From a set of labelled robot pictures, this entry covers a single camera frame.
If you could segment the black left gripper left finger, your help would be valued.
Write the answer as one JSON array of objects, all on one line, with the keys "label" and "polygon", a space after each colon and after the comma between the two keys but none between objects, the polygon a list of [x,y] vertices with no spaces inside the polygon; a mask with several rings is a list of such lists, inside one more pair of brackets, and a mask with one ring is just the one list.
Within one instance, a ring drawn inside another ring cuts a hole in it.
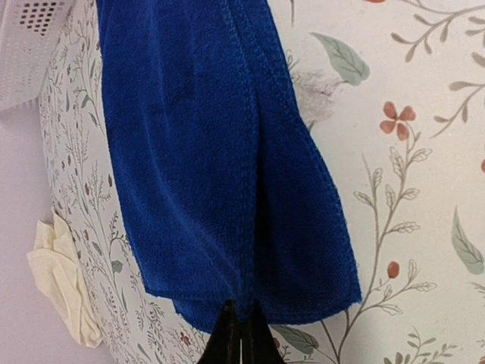
[{"label": "black left gripper left finger", "polygon": [[241,329],[233,300],[224,303],[198,364],[239,364]]}]

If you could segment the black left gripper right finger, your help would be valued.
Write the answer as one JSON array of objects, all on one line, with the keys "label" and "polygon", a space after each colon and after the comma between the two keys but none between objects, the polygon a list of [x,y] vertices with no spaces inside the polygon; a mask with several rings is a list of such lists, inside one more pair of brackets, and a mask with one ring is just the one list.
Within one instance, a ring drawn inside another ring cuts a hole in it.
[{"label": "black left gripper right finger", "polygon": [[241,325],[242,364],[284,364],[258,302]]}]

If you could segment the blue microfibre towel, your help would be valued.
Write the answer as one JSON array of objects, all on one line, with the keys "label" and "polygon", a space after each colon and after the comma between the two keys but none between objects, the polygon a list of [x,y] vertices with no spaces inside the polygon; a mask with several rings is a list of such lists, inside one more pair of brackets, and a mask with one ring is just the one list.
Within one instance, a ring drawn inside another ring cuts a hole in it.
[{"label": "blue microfibre towel", "polygon": [[100,1],[114,180],[145,290],[209,332],[361,300],[339,194],[265,1]]}]

